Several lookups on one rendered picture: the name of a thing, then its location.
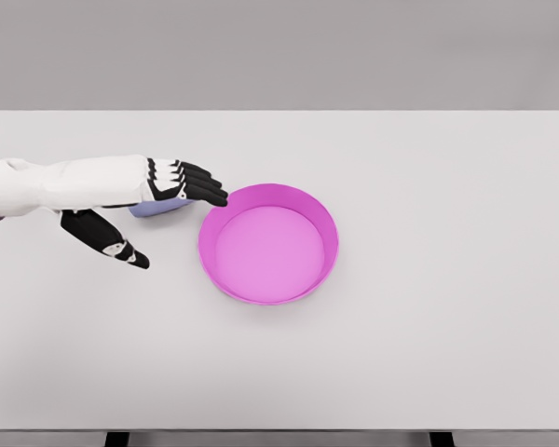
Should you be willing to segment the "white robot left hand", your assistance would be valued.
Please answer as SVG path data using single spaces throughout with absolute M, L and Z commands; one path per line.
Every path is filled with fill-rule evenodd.
M 43 205 L 61 214 L 61 228 L 94 251 L 141 269 L 150 266 L 147 256 L 96 209 L 171 199 L 225 207 L 228 193 L 198 165 L 141 155 L 66 162 L 42 185 Z

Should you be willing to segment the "lavender cup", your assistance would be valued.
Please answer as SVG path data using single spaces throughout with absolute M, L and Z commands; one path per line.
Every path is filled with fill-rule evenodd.
M 174 197 L 161 201 L 144 201 L 128 207 L 135 218 L 152 217 L 169 211 L 178 210 L 193 203 L 191 199 Z

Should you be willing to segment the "pink round plate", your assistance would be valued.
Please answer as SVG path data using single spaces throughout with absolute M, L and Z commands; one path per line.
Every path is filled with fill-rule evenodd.
M 205 217 L 198 255 L 223 293 L 255 305 L 283 305 L 316 290 L 334 269 L 339 235 L 332 214 L 290 185 L 259 183 L 230 194 Z

